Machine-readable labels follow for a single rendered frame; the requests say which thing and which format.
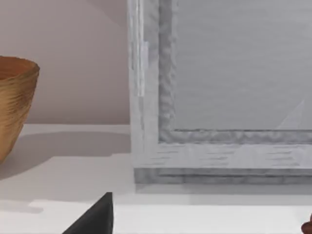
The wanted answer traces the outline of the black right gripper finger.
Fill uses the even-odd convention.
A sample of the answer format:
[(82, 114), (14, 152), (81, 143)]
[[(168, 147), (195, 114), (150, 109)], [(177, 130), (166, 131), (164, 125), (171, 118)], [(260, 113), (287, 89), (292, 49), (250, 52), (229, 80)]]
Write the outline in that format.
[(113, 234), (113, 193), (107, 192), (62, 234)]

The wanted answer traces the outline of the woven tan basket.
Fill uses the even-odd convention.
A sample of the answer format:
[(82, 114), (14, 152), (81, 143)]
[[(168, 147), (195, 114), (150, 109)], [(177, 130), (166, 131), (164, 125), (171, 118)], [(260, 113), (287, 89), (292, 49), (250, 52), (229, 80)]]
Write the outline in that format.
[(31, 60), (0, 56), (0, 164), (11, 153), (27, 119), (39, 71)]

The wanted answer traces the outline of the grey framed cabinet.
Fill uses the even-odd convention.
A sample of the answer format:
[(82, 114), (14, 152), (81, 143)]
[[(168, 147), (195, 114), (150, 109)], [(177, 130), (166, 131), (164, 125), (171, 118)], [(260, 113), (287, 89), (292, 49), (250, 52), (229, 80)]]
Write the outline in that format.
[(127, 0), (137, 184), (312, 184), (312, 0)]

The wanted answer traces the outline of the small brown object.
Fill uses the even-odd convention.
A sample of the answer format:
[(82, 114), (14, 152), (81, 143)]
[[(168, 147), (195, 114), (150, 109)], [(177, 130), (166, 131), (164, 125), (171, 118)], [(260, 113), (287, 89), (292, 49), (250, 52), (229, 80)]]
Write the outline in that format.
[(303, 234), (312, 234), (312, 214), (310, 215), (309, 221), (302, 224), (301, 232)]

